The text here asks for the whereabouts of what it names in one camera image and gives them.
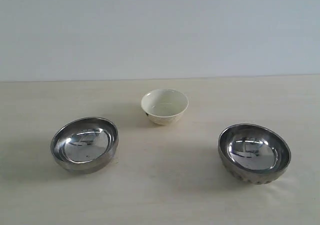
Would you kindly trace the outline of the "smooth steel bowl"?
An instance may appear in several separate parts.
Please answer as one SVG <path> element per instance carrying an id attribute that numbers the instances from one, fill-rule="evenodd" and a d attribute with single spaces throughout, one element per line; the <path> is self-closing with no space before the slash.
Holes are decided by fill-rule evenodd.
<path id="1" fill-rule="evenodd" d="M 94 173 L 114 158 L 119 143 L 116 125 L 102 117 L 84 117 L 63 126 L 53 136 L 55 162 L 75 174 Z"/>

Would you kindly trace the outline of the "small white ceramic bowl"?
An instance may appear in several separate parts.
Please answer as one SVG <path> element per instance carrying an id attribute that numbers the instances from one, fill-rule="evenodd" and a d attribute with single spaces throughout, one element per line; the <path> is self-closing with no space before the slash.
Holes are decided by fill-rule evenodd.
<path id="1" fill-rule="evenodd" d="M 151 122 L 166 126 L 181 119 L 189 106 L 189 99 L 175 89 L 159 88 L 147 92 L 142 97 L 140 106 Z"/>

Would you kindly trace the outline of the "ribbed steel bowl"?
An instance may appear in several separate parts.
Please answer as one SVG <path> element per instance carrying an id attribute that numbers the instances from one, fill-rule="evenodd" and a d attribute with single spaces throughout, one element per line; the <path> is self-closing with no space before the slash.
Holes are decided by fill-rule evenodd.
<path id="1" fill-rule="evenodd" d="M 292 158 L 282 137 L 266 127 L 250 123 L 225 128 L 219 135 L 217 150 L 224 168 L 232 176 L 254 185 L 277 180 Z"/>

